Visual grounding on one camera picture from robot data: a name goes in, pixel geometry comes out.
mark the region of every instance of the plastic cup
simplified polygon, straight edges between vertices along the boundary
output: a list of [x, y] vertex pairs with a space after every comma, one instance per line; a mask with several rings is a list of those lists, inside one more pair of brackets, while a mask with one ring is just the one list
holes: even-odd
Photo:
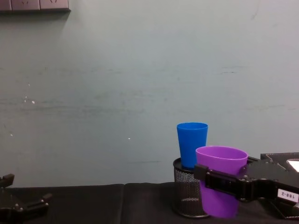
[[[197, 163], [210, 169], [237, 175], [246, 165], [248, 154], [225, 146], [206, 146], [196, 149]], [[214, 217], [232, 218], [238, 212], [239, 201], [232, 195], [206, 188], [200, 181], [201, 200], [204, 211]]]
[[204, 123], [183, 123], [177, 126], [183, 167], [194, 169], [196, 164], [195, 150], [206, 145], [207, 129], [208, 125]]

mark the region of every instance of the black table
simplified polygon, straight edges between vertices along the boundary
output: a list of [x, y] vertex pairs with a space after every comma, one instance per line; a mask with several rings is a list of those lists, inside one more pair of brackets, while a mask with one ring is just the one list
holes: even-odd
[[173, 183], [9, 189], [28, 202], [52, 193], [46, 217], [28, 224], [291, 224], [266, 202], [241, 203], [234, 219], [188, 219], [171, 209]]

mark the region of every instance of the blue plastic cup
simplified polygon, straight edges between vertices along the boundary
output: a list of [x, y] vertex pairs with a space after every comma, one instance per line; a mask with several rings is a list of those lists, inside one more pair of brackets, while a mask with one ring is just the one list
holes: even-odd
[[204, 123], [182, 123], [177, 126], [183, 167], [194, 169], [197, 163], [195, 150], [206, 146], [207, 129], [208, 125]]

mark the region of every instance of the black wire mesh cup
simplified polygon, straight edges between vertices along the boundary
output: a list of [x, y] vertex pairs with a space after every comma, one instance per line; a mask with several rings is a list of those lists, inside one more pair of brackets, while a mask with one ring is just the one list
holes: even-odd
[[181, 159], [173, 162], [174, 202], [173, 209], [188, 218], [209, 217], [202, 208], [199, 180], [194, 178], [193, 170], [182, 167]]

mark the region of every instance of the cup rim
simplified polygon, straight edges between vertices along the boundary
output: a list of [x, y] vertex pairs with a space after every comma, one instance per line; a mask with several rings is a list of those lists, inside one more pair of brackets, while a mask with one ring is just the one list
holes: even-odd
[[[205, 153], [201, 153], [199, 152], [200, 149], [202, 148], [210, 148], [210, 147], [220, 147], [220, 148], [230, 148], [230, 149], [234, 149], [236, 151], [239, 151], [239, 152], [242, 152], [244, 153], [246, 156], [240, 158], [240, 159], [230, 159], [230, 158], [222, 158], [222, 157], [217, 157], [217, 156], [212, 156], [212, 155], [208, 155], [208, 154], [205, 154]], [[203, 146], [203, 147], [199, 147], [195, 150], [196, 153], [198, 154], [202, 154], [202, 155], [206, 155], [206, 156], [209, 156], [209, 157], [213, 157], [213, 158], [217, 158], [217, 159], [222, 159], [222, 160], [244, 160], [246, 157], [249, 157], [249, 154], [243, 150], [240, 150], [238, 148], [234, 148], [234, 147], [230, 147], [230, 146]]]
[[[183, 127], [184, 125], [191, 125], [191, 124], [194, 124], [194, 125], [203, 125], [202, 127], [199, 127], [199, 128], [185, 128]], [[208, 125], [206, 123], [202, 123], [202, 122], [185, 122], [185, 123], [180, 123], [177, 125], [177, 128], [179, 129], [182, 129], [182, 130], [200, 130], [200, 129], [205, 129], [207, 128]]]

